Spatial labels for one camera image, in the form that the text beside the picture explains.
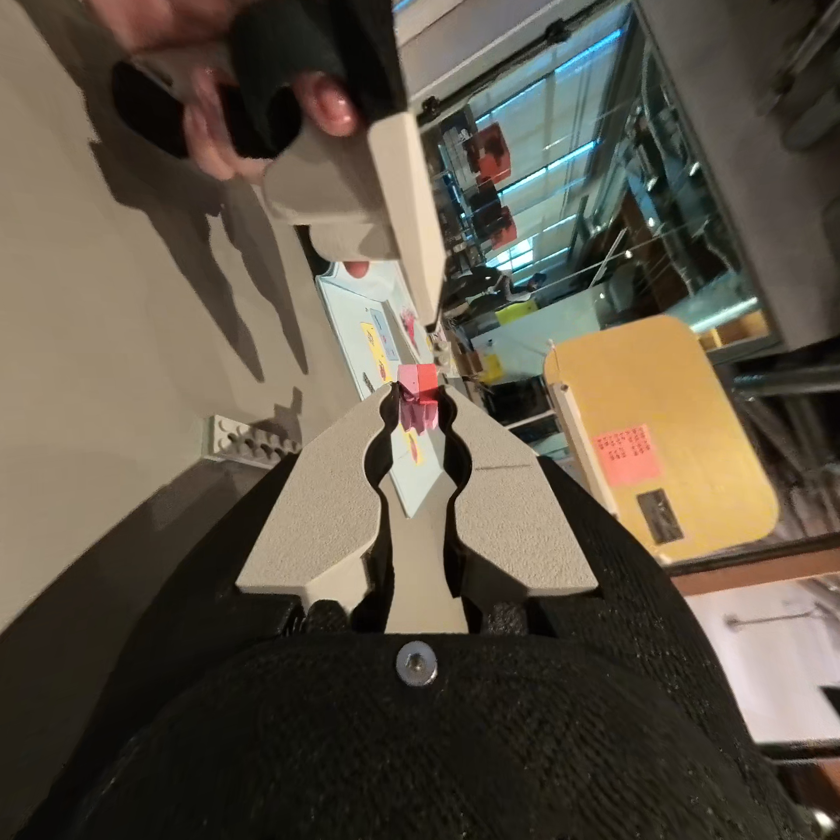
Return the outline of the pink brick assembly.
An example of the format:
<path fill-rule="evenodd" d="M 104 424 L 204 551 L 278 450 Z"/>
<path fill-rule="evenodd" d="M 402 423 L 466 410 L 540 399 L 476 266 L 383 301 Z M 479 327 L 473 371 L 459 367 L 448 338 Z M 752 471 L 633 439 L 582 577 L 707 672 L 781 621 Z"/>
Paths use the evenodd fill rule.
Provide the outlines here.
<path fill-rule="evenodd" d="M 438 370 L 431 364 L 398 367 L 400 424 L 405 432 L 422 436 L 438 426 Z"/>

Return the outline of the person's left hand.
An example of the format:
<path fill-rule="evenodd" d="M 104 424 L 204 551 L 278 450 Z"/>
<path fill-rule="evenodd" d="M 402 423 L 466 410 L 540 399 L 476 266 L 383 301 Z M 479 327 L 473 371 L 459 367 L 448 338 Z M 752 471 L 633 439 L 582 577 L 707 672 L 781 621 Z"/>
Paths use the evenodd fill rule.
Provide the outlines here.
<path fill-rule="evenodd" d="M 88 8 L 132 56 L 186 49 L 194 57 L 182 126 L 191 160 L 220 182 L 241 178 L 257 184 L 267 161 L 235 151 L 220 98 L 223 84 L 234 84 L 210 48 L 226 35 L 247 1 L 95 1 Z M 302 112 L 321 131 L 337 138 L 361 129 L 361 116 L 342 85 L 318 72 L 299 76 L 292 92 Z"/>

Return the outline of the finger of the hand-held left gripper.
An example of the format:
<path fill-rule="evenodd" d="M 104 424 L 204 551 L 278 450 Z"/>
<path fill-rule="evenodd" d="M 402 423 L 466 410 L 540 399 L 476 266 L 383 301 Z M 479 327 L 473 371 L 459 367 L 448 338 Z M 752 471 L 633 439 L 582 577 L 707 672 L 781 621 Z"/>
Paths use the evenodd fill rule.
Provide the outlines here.
<path fill-rule="evenodd" d="M 398 112 L 372 123 L 367 141 L 418 320 L 438 321 L 446 251 L 417 122 Z"/>

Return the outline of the open instruction booklet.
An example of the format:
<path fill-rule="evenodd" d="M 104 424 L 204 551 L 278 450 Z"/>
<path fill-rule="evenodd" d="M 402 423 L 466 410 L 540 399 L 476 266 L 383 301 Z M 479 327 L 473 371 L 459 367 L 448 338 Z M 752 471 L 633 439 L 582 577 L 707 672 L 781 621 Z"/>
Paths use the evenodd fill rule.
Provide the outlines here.
<path fill-rule="evenodd" d="M 431 364 L 431 340 L 395 261 L 372 263 L 362 278 L 335 265 L 316 278 L 322 302 L 360 399 L 396 380 L 402 364 Z M 395 492 L 413 518 L 442 475 L 436 429 L 419 434 L 400 423 L 392 433 Z"/>

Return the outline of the black label sticker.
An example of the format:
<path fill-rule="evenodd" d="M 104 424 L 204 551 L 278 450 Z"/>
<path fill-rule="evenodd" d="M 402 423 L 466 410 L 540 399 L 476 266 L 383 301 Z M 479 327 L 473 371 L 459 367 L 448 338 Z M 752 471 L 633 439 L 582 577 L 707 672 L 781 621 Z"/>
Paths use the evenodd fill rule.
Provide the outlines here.
<path fill-rule="evenodd" d="M 646 491 L 636 501 L 655 546 L 682 540 L 685 534 L 663 488 Z"/>

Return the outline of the pink sticky note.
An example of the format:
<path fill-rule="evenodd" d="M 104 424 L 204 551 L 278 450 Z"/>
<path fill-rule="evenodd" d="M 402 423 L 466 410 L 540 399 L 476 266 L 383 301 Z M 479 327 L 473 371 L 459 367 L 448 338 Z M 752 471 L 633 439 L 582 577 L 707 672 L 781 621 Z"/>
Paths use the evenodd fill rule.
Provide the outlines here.
<path fill-rule="evenodd" d="M 645 423 L 593 437 L 592 443 L 606 484 L 632 487 L 662 474 L 657 451 Z"/>

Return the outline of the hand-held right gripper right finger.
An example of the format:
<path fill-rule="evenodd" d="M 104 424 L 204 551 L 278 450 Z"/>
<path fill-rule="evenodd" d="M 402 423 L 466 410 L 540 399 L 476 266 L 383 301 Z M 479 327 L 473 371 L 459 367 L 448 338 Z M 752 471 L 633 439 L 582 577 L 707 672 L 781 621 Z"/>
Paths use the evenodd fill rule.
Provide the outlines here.
<path fill-rule="evenodd" d="M 468 397 L 443 389 L 444 470 L 455 483 L 444 528 L 448 588 L 478 631 L 498 605 L 597 590 L 539 457 Z"/>

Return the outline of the black tripod pole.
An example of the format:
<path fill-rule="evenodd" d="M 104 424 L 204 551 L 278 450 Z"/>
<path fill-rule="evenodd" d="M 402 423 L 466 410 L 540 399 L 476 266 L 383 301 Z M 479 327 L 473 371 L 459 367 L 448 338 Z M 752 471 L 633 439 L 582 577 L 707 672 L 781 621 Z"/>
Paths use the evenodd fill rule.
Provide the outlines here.
<path fill-rule="evenodd" d="M 401 46 L 409 106 L 422 130 L 546 49 L 572 41 L 621 2 L 447 2 Z"/>

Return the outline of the wooden book stand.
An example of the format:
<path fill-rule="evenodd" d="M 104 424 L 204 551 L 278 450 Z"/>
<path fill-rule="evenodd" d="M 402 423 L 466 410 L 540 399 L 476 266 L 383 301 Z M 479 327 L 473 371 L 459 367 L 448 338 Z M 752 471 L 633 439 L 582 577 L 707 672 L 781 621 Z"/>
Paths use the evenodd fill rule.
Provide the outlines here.
<path fill-rule="evenodd" d="M 660 564 L 755 543 L 780 503 L 697 336 L 657 316 L 555 344 L 542 369 L 583 486 Z M 646 424 L 661 476 L 606 484 L 594 436 Z M 636 496 L 663 488 L 685 537 L 655 546 Z"/>

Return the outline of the long grey brick plate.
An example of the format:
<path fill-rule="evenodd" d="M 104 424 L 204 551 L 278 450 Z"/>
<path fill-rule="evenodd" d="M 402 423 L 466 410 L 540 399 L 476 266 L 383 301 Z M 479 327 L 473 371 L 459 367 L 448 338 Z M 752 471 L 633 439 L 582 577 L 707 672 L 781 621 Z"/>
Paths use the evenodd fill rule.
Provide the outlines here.
<path fill-rule="evenodd" d="M 268 471 L 301 449 L 296 440 L 215 414 L 205 421 L 201 457 Z"/>

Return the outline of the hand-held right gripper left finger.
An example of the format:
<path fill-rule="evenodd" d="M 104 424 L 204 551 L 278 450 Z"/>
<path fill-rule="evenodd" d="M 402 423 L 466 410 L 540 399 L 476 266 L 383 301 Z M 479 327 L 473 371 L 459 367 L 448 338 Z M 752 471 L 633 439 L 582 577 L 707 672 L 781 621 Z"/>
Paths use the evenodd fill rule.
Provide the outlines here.
<path fill-rule="evenodd" d="M 393 466 L 398 389 L 387 384 L 301 450 L 236 580 L 251 595 L 296 596 L 305 610 L 388 602 L 392 539 L 381 485 Z"/>

